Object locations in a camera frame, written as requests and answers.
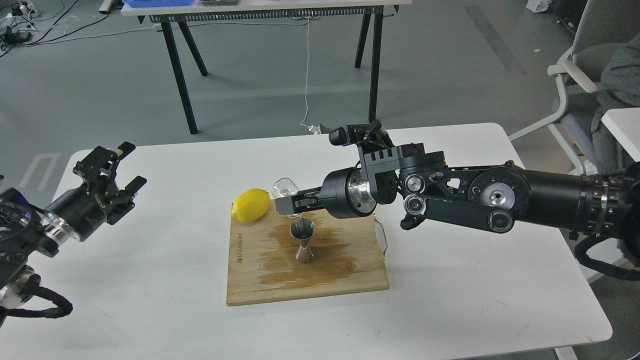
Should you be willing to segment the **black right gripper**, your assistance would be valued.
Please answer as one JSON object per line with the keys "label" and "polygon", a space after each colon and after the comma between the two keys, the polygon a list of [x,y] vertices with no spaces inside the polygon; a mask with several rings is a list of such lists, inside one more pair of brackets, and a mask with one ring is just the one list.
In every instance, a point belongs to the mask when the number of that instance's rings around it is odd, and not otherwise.
{"label": "black right gripper", "polygon": [[332,171],[323,180],[322,187],[275,198],[275,209],[280,215],[297,216],[325,209],[338,219],[367,217],[377,205],[393,203],[398,193],[395,171],[377,173],[373,180],[365,178],[362,168]]}

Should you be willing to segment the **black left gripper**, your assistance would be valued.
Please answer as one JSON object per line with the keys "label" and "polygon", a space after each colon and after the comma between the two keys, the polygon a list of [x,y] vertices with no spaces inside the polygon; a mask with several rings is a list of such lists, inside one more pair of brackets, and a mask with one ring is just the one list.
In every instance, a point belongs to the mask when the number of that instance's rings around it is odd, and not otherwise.
{"label": "black left gripper", "polygon": [[73,173],[82,178],[87,193],[64,193],[45,208],[45,235],[55,243],[84,242],[103,224],[114,225],[135,207],[137,192],[147,179],[136,176],[124,189],[115,182],[121,160],[135,150],[128,141],[111,150],[96,146],[78,161]]}

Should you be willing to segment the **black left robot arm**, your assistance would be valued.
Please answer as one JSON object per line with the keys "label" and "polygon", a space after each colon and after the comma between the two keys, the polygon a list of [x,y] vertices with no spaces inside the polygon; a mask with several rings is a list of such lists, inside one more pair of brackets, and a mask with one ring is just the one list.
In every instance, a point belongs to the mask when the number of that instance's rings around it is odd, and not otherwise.
{"label": "black left robot arm", "polygon": [[123,189],[115,182],[119,163],[134,150],[130,142],[123,142],[116,150],[97,146],[73,168],[82,184],[43,209],[14,187],[1,192],[2,320],[57,319],[71,314],[73,304],[41,285],[41,276],[27,264],[28,258],[34,252],[52,258],[67,240],[84,242],[100,226],[117,223],[135,207],[134,198],[146,178],[137,176]]}

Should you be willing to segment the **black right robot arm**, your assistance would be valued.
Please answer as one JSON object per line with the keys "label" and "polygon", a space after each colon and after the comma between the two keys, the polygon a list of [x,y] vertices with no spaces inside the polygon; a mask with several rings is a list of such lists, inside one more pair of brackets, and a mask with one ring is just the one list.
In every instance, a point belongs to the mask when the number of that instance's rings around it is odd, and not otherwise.
{"label": "black right robot arm", "polygon": [[579,264],[617,280],[638,281],[639,164],[626,170],[569,175],[505,164],[449,167],[444,153],[422,143],[394,145],[376,120],[329,133],[334,146],[355,145],[359,166],[336,170],[320,187],[277,198],[281,215],[325,209],[338,219],[367,217],[403,199],[403,230],[425,220],[492,233],[516,221],[569,230]]}

